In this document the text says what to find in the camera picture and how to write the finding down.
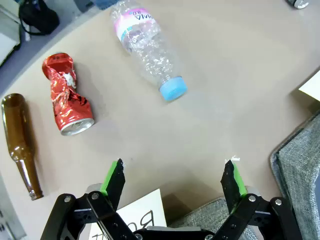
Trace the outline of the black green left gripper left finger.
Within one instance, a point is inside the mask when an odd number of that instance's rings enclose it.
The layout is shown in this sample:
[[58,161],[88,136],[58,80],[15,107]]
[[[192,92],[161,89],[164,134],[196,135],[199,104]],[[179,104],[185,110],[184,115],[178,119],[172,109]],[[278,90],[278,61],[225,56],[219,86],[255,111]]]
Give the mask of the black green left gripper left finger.
[[137,237],[116,212],[125,185],[123,161],[111,164],[99,190],[76,198],[58,196],[41,235],[42,240],[78,240],[87,224],[97,224],[109,240],[136,240]]

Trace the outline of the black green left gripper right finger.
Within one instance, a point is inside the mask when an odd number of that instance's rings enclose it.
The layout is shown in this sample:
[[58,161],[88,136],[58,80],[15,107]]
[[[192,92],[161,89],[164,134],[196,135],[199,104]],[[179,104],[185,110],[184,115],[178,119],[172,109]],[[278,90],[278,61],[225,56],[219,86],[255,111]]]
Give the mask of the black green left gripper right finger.
[[238,240],[247,226],[258,227],[265,240],[301,240],[297,220],[289,202],[283,197],[270,201],[249,193],[235,163],[229,160],[221,178],[229,217],[213,238]]

